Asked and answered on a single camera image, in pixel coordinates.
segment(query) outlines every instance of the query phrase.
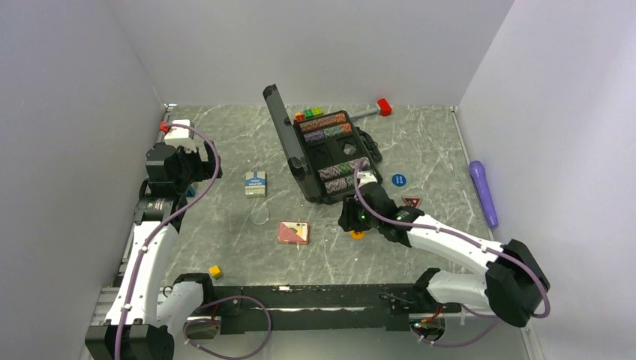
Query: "orange poker chip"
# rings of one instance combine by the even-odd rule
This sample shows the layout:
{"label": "orange poker chip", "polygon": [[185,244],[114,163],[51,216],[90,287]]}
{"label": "orange poker chip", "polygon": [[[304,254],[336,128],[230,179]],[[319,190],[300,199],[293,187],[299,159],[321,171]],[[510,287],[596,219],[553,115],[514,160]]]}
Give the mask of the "orange poker chip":
{"label": "orange poker chip", "polygon": [[365,231],[349,231],[349,235],[351,235],[352,238],[354,238],[355,240],[360,240],[362,238],[365,237],[366,232]]}

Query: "orange object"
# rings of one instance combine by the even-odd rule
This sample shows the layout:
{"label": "orange object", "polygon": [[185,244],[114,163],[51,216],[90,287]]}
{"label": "orange object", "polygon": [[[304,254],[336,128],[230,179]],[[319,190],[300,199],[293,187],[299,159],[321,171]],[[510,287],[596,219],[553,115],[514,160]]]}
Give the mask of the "orange object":
{"label": "orange object", "polygon": [[165,134],[168,134],[168,131],[170,131],[170,126],[168,126],[165,121],[162,121],[159,125],[159,130],[163,131]]}
{"label": "orange object", "polygon": [[379,107],[379,114],[381,116],[389,116],[391,115],[391,112],[393,112],[391,105],[389,105],[389,102],[384,98],[378,100],[378,107]]}
{"label": "orange object", "polygon": [[435,311],[435,313],[433,314],[433,316],[428,317],[426,319],[422,319],[421,321],[423,323],[430,323],[433,320],[435,320],[440,314],[442,313],[442,305],[440,305],[439,307],[437,307],[437,311]]}
{"label": "orange object", "polygon": [[349,231],[349,235],[351,235],[352,238],[354,238],[355,240],[360,240],[362,238],[365,237],[366,232],[364,231]]}

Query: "white wall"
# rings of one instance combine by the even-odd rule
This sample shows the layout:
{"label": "white wall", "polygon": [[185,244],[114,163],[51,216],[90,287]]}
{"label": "white wall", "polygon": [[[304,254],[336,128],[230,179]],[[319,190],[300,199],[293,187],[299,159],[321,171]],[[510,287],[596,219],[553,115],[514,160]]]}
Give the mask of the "white wall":
{"label": "white wall", "polygon": [[164,102],[458,104],[513,0],[109,0]]}
{"label": "white wall", "polygon": [[77,359],[162,106],[105,1],[0,7],[0,357]]}
{"label": "white wall", "polygon": [[635,359],[636,2],[517,0],[460,103],[495,236],[553,289],[549,359]]}

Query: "yellow cube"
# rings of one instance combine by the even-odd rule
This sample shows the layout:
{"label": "yellow cube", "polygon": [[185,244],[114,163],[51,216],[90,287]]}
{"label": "yellow cube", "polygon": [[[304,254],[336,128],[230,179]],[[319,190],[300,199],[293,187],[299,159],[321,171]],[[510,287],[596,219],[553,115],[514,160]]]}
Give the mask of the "yellow cube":
{"label": "yellow cube", "polygon": [[223,277],[223,272],[221,271],[221,268],[218,267],[218,265],[214,265],[210,268],[210,275],[218,280]]}

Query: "gray marble tabletop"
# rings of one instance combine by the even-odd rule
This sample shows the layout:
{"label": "gray marble tabletop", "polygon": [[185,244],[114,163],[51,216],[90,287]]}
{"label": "gray marble tabletop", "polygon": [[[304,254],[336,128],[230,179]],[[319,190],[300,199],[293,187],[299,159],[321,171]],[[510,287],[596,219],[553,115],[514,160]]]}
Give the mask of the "gray marble tabletop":
{"label": "gray marble tabletop", "polygon": [[[293,116],[315,106],[288,106]],[[358,112],[368,106],[321,106],[324,113]],[[207,134],[221,156],[223,178],[185,215],[170,256],[165,284],[185,272],[219,265],[218,285],[381,284],[415,281],[426,268],[463,272],[434,253],[386,241],[377,231],[354,240],[337,225],[341,204],[305,201],[285,161],[266,106],[177,106],[171,119],[190,119]],[[396,203],[421,197],[420,209],[474,236],[488,237],[482,210],[467,171],[452,114],[447,106],[396,106],[389,117],[356,122],[378,142],[384,188]],[[245,173],[267,173],[267,197],[245,197]],[[395,173],[407,183],[391,183]],[[269,221],[249,215],[265,206]],[[309,244],[278,244],[279,221],[307,221]]]}

